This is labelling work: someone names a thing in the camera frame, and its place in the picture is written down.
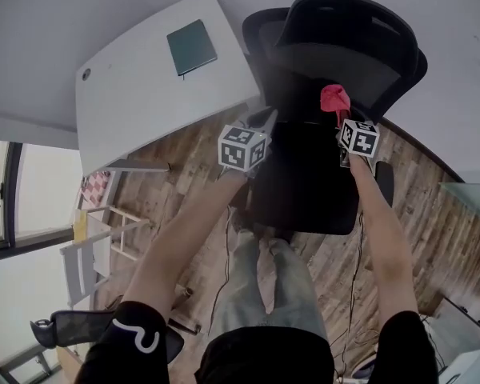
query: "red and white checkered cloth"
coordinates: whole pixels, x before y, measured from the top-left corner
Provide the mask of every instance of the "red and white checkered cloth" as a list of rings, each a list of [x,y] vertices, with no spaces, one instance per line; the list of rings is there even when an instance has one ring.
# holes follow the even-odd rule
[[[110,172],[94,172],[82,181],[82,195],[92,206],[98,207],[105,194]]]

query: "green notebook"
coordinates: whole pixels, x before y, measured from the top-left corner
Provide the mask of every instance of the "green notebook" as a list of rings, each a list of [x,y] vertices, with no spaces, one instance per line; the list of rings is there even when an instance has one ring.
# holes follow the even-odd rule
[[[178,75],[184,75],[217,59],[217,53],[202,20],[167,35]]]

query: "person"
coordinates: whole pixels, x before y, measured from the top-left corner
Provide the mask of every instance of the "person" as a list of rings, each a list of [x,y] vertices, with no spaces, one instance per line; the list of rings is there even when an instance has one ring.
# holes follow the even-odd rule
[[[378,289],[381,330],[370,383],[438,382],[402,227],[367,164],[355,155],[350,164]],[[160,232],[76,382],[169,382],[164,332],[174,288],[245,182],[243,173],[228,171]],[[256,282],[258,240],[251,230],[239,231],[197,383],[333,382],[334,360],[307,266],[283,239],[270,241],[270,252],[277,281],[274,311],[266,314]]]

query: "person's right arm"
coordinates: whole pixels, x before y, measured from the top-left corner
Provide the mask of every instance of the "person's right arm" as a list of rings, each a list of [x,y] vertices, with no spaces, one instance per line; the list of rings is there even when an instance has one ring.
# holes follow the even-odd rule
[[[358,186],[364,212],[382,327],[396,313],[405,310],[418,312],[410,246],[368,165],[359,156],[351,154],[350,171]]]

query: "table leg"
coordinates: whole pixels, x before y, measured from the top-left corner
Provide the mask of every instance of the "table leg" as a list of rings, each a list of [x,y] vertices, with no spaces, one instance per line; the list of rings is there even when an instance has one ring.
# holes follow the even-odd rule
[[[167,172],[170,170],[167,162],[145,162],[134,159],[118,159],[106,167],[107,170],[129,172]]]

